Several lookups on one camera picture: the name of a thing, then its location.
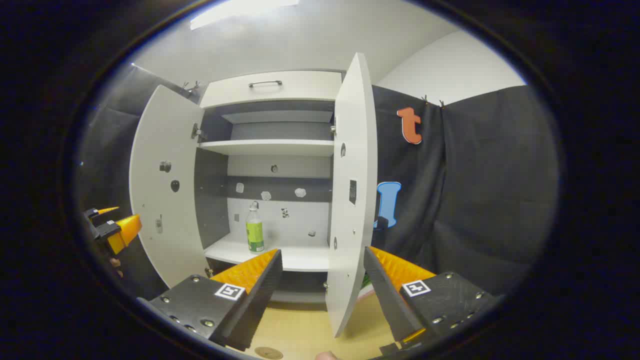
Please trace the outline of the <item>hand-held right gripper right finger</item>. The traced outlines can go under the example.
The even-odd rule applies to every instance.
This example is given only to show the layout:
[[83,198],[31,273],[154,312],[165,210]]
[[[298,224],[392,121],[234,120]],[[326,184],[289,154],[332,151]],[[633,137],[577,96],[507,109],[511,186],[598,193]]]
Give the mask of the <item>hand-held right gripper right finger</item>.
[[460,274],[435,274],[372,246],[363,264],[395,341],[381,348],[386,356],[459,334],[501,300]]

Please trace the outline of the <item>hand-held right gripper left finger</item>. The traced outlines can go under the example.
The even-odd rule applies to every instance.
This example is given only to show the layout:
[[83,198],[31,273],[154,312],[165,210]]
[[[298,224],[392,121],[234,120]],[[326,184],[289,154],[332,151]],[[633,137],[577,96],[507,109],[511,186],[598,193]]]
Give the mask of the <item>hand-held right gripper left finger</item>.
[[244,351],[251,346],[282,272],[282,251],[273,249],[211,277],[188,275],[152,300],[137,301],[180,339],[223,353]]

